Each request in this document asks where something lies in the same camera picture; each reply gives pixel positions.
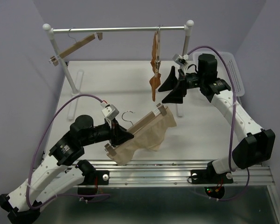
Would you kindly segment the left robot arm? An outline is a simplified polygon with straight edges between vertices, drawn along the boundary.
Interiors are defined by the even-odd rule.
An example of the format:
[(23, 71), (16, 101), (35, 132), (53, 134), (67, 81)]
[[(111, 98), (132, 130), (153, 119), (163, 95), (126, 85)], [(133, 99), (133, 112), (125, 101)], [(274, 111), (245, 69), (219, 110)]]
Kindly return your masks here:
[[(78, 116), (28, 179), (11, 193), (0, 195), (0, 207), (8, 212), (11, 223), (32, 224), (58, 195), (65, 195), (67, 190), (81, 183), (99, 181), (97, 171), (89, 161), (78, 161), (85, 146), (108, 141), (116, 147), (133, 137), (116, 119), (94, 126), (91, 116)], [(75, 161), (77, 165), (67, 171)]]

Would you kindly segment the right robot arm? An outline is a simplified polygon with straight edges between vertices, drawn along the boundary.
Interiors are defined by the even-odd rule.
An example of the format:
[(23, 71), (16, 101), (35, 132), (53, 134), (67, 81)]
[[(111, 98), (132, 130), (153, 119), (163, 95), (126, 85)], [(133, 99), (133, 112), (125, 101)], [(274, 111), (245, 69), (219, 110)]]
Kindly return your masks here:
[(217, 59), (213, 54), (201, 54), (195, 72), (188, 73), (192, 65), (188, 55), (176, 54), (173, 58), (180, 68), (171, 69), (168, 78), (158, 89), (168, 91), (164, 104), (182, 104), (188, 89), (199, 88), (207, 100), (216, 107), (231, 126), (231, 135), (239, 144), (230, 149), (228, 156), (211, 161), (206, 169), (192, 170), (192, 184), (232, 183), (231, 172), (246, 169), (270, 159), (275, 133), (257, 124), (238, 103), (225, 80), (217, 76)]

